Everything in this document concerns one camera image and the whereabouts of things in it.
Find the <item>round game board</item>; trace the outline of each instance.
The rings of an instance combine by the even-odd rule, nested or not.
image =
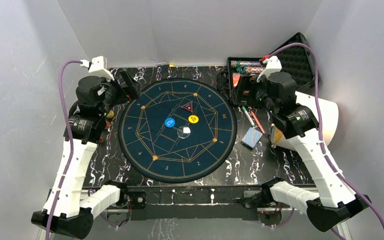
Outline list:
[[[196,118],[189,121],[192,115]],[[166,126],[168,118],[174,126]],[[190,134],[179,137],[183,127]],[[186,78],[146,87],[126,106],[118,127],[121,149],[131,165],[165,183],[186,183],[212,173],[229,156],[236,133],[236,116],[226,97]]]

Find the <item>red triangle token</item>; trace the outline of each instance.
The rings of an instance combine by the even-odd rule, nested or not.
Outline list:
[[[181,106],[181,108],[184,109],[184,110],[187,110],[187,111],[189,111],[191,113],[194,112],[194,109],[192,107],[192,102],[191,101],[186,103],[185,105]]]

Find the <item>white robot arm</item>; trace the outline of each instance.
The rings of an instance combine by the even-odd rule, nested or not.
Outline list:
[[[319,122],[308,107],[296,103],[296,82],[291,75],[276,69],[264,77],[262,86],[264,94],[259,99],[263,107],[271,113],[274,125],[302,158],[318,193],[292,186],[277,177],[262,185],[261,196],[258,196],[261,203],[280,202],[294,207],[306,213],[322,232],[367,208],[368,205],[338,178],[342,171],[326,144],[318,138]],[[337,172],[325,160],[321,143]]]
[[[107,60],[103,56],[95,57],[90,62],[74,62],[88,68],[91,76],[78,82],[75,91],[78,101],[68,114],[73,146],[65,129],[55,182],[42,210],[33,213],[31,222],[53,233],[84,239],[99,214],[111,205],[125,206],[128,201],[127,185],[111,180],[82,201],[80,195],[88,165],[106,126],[106,115],[115,105],[139,98],[141,86],[127,70],[118,69],[115,72],[117,80],[123,79],[126,83],[125,87],[121,87],[106,69]]]

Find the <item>white enclosure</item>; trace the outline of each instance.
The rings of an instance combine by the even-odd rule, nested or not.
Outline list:
[[[339,106],[330,151],[384,216],[384,1],[0,0],[0,239],[39,233],[30,218],[63,148],[63,62],[104,55],[111,67],[224,65],[264,56],[297,32],[315,50],[320,97]],[[86,74],[66,71],[68,106]],[[337,239],[292,218],[274,232],[240,219],[147,220],[119,232],[97,221],[87,239]],[[370,210],[347,224],[353,240],[384,239]]]

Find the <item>black marble table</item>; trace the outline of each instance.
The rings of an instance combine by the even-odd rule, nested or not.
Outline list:
[[[216,87],[217,73],[224,69],[225,66],[161,66],[128,68],[128,71],[140,82],[142,88],[155,81],[173,77],[193,79]],[[295,151],[270,147],[271,118],[265,110],[253,109],[253,112],[266,135],[262,136],[252,150],[242,145],[241,139],[251,124],[237,107],[234,108],[237,118],[235,145],[225,163],[216,171],[199,180],[180,184],[163,183],[144,177],[132,168],[119,146],[118,126],[125,106],[124,104],[114,107],[115,116],[111,121],[111,127],[102,134],[105,142],[98,146],[92,156],[84,187],[99,187],[107,180],[127,183],[128,186],[249,186],[260,185],[274,177],[283,178],[290,184],[314,184]]]

